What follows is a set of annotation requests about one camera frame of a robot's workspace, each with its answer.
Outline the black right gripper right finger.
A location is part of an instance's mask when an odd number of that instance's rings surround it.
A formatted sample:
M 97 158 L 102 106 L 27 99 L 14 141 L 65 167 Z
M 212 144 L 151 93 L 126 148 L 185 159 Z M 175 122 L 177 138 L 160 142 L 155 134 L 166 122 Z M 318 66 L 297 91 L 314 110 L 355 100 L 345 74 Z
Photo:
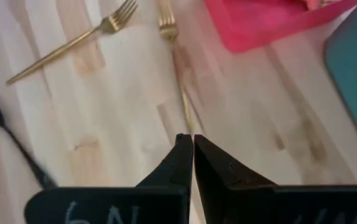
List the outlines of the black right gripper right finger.
M 194 168 L 207 224 L 357 224 L 357 185 L 278 185 L 202 135 Z

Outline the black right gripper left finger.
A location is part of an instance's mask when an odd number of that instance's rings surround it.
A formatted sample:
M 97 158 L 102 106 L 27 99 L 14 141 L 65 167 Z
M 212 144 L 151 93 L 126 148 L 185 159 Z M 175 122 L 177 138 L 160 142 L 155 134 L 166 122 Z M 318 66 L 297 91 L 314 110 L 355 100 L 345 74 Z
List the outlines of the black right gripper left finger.
M 177 134 L 172 150 L 135 187 L 59 187 L 26 204 L 27 224 L 188 224 L 193 140 Z

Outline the gold fork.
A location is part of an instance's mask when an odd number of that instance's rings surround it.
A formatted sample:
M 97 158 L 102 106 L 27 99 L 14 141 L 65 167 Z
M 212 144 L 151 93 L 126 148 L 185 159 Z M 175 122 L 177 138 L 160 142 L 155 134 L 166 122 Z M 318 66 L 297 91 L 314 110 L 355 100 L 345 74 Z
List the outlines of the gold fork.
M 181 102 L 183 106 L 183 113 L 190 135 L 194 135 L 194 125 L 191 119 L 191 109 L 188 99 L 188 94 L 184 86 L 184 65 L 182 57 L 179 53 L 179 45 L 177 44 L 177 37 L 179 35 L 178 25 L 173 13 L 170 0 L 156 0 L 159 10 L 159 32 L 161 36 L 168 42 L 173 57 L 174 70 L 176 74 L 176 81 L 178 83 L 179 92 L 181 95 Z
M 341 0 L 302 0 L 307 5 L 308 10 L 315 10 Z
M 98 26 L 94 27 L 89 31 L 84 32 L 83 34 L 68 41 L 66 44 L 60 46 L 59 48 L 53 50 L 38 61 L 34 62 L 32 65 L 28 66 L 17 75 L 14 75 L 12 78 L 8 79 L 6 81 L 6 85 L 12 85 L 13 83 L 36 72 L 44 65 L 47 65 L 48 63 L 51 63 L 51 61 L 61 57 L 72 47 L 75 47 L 76 45 L 83 42 L 84 40 L 86 40 L 91 35 L 97 32 L 114 34 L 122 30 L 130 20 L 132 15 L 135 13 L 137 7 L 138 3 L 135 0 L 125 0 L 124 3 L 115 12 L 113 12 L 109 16 L 104 17 Z

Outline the red plastic bin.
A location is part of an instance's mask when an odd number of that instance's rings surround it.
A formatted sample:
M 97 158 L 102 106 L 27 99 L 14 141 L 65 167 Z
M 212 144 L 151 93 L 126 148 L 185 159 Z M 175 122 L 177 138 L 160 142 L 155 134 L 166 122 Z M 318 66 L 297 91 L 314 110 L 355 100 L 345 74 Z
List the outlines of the red plastic bin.
M 333 0 L 309 10 L 304 0 L 204 0 L 221 42 L 243 53 L 330 22 L 357 5 Z

